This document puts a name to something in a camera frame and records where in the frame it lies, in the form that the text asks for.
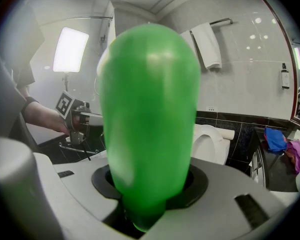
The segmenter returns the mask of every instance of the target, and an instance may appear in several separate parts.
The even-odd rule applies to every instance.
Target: electrical outlet
[[[205,110],[208,112],[217,112],[218,108],[216,106],[207,106]]]

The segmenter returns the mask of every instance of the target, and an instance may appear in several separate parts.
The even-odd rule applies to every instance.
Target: person
[[[15,82],[15,87],[26,100],[9,137],[24,142],[36,151],[37,144],[25,123],[66,135],[69,135],[69,131],[57,111],[41,105],[29,95],[29,85],[35,82],[30,60],[45,40],[29,1],[19,2],[6,17],[0,31],[0,58]]]

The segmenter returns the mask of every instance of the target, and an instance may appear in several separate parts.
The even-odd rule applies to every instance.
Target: metal tool
[[[70,132],[70,142],[67,144],[81,144],[89,136],[90,126],[103,125],[102,115],[92,113],[88,102],[77,99],[65,90],[55,109]]]

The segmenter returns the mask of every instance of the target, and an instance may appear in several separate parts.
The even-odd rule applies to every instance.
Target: blue cloth
[[[278,152],[287,149],[287,139],[281,131],[265,128],[264,137],[268,142],[270,151]]]

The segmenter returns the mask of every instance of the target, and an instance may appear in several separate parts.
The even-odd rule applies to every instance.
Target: towel rack
[[[216,23],[225,22],[225,21],[230,21],[230,24],[234,23],[234,21],[232,20],[232,18],[223,18],[223,19],[216,20],[214,22],[210,22],[210,25],[214,25]]]

